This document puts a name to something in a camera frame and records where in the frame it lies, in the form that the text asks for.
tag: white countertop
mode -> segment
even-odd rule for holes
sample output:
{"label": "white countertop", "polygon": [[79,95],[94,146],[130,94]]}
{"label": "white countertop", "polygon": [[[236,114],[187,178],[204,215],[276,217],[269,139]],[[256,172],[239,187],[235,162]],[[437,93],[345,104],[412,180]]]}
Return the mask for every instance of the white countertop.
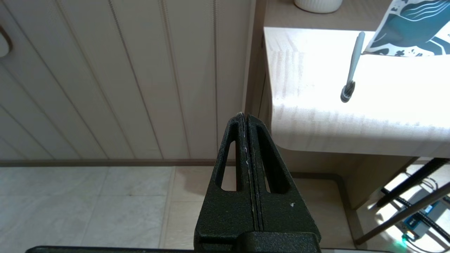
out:
{"label": "white countertop", "polygon": [[[366,32],[365,44],[374,32]],[[358,31],[265,27],[271,131],[282,148],[450,157],[450,56],[362,55],[340,100]]]}

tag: white paneled wall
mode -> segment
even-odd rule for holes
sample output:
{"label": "white paneled wall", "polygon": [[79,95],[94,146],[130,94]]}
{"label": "white paneled wall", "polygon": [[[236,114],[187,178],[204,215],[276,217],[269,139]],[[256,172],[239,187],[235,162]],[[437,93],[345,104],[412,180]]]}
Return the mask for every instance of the white paneled wall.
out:
{"label": "white paneled wall", "polygon": [[214,159],[251,0],[3,0],[0,159]]}

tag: white ceramic cup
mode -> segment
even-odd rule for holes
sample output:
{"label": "white ceramic cup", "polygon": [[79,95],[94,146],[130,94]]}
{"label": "white ceramic cup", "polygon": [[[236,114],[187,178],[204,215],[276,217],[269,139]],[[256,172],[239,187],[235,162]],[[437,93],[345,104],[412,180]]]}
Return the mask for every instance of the white ceramic cup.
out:
{"label": "white ceramic cup", "polygon": [[342,0],[294,0],[294,3],[303,10],[315,13],[330,13],[341,6]]}

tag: metal rod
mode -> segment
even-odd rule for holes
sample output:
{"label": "metal rod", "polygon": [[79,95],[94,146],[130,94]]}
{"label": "metal rod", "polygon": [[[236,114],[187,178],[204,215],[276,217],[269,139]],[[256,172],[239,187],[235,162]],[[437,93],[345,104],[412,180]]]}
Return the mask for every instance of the metal rod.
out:
{"label": "metal rod", "polygon": [[436,191],[430,193],[423,199],[419,200],[417,203],[412,205],[411,207],[399,212],[398,214],[391,217],[389,220],[385,221],[384,223],[380,224],[376,228],[369,231],[367,234],[363,235],[362,237],[355,240],[356,245],[360,245],[365,243],[367,240],[371,239],[372,237],[378,235],[379,233],[385,231],[390,226],[393,226],[399,221],[402,221],[403,219],[409,217],[410,215],[415,214],[420,209],[428,206],[431,203],[434,203],[450,193],[450,182],[445,184],[443,187],[440,187]]}
{"label": "metal rod", "polygon": [[400,196],[400,194],[406,192],[414,185],[420,183],[424,178],[429,176],[431,173],[438,170],[444,164],[446,164],[450,159],[448,158],[433,158],[422,168],[420,168],[416,173],[408,177],[401,184],[397,185],[389,194],[384,195],[378,202],[377,207],[383,207],[387,203],[393,201],[395,198]]}

